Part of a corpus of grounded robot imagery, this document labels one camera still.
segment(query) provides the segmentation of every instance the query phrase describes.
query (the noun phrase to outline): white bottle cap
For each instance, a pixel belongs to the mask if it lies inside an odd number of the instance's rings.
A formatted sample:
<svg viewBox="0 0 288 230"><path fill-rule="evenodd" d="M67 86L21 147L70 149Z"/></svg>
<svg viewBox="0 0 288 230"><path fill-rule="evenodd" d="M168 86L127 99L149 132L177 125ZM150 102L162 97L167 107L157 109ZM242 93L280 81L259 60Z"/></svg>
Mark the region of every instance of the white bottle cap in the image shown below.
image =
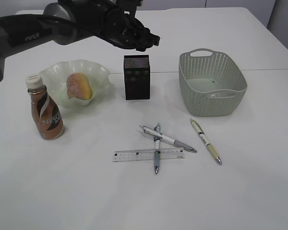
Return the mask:
<svg viewBox="0 0 288 230"><path fill-rule="evenodd" d="M32 75L25 78L25 83L27 84L28 89L37 89L43 86L43 79L39 75Z"/></svg>

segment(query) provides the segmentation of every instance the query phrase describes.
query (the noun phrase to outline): black box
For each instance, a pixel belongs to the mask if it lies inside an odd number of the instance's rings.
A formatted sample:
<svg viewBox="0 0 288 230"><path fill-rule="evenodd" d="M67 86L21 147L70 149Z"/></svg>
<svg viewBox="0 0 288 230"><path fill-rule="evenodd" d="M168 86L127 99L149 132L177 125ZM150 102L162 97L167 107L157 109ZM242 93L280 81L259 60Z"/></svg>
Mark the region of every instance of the black box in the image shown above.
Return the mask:
<svg viewBox="0 0 288 230"><path fill-rule="evenodd" d="M124 56L126 100L150 98L150 66L148 55Z"/></svg>

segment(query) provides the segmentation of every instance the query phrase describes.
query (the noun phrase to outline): clear plastic ruler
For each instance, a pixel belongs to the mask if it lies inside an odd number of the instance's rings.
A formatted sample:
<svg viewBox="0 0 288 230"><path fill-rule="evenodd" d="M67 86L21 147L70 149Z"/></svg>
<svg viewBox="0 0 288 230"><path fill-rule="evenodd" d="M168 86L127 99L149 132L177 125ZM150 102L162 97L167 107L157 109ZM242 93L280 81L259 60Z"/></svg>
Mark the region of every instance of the clear plastic ruler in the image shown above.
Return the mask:
<svg viewBox="0 0 288 230"><path fill-rule="evenodd" d="M120 161L150 161L155 158L156 149L115 151L113 162ZM185 157L183 148L158 149L160 159L182 159Z"/></svg>

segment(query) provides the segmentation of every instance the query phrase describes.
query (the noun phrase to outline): beige pen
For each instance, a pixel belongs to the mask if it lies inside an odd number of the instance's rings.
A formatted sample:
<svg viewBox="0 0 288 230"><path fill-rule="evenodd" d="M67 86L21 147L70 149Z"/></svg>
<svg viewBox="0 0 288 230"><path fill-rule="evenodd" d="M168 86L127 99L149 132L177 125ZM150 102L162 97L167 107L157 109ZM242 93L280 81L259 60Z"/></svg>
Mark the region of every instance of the beige pen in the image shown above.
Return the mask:
<svg viewBox="0 0 288 230"><path fill-rule="evenodd" d="M208 151L210 152L210 154L213 156L213 158L216 160L216 162L219 165L222 165L222 161L220 159L220 156L216 152L215 148L213 148L212 144L209 143L209 141L206 138L205 133L202 130L202 128L200 127L200 125L196 121L194 121L192 118L190 119L190 122L191 122L191 125L193 126L194 130L197 132L197 134L200 136L200 138L205 143L205 145L206 145Z"/></svg>

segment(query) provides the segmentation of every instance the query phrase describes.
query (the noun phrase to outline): pen tip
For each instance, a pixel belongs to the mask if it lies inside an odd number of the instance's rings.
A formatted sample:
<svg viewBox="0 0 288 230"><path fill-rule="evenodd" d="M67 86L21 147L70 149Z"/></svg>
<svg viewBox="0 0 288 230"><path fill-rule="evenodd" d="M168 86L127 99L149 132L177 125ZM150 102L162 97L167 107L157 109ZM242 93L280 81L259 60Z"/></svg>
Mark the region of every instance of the pen tip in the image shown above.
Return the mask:
<svg viewBox="0 0 288 230"><path fill-rule="evenodd" d="M222 161L221 161L221 159L220 159L219 157L216 158L216 161L217 161L217 163L218 163L219 165L222 165L222 164L223 164Z"/></svg>

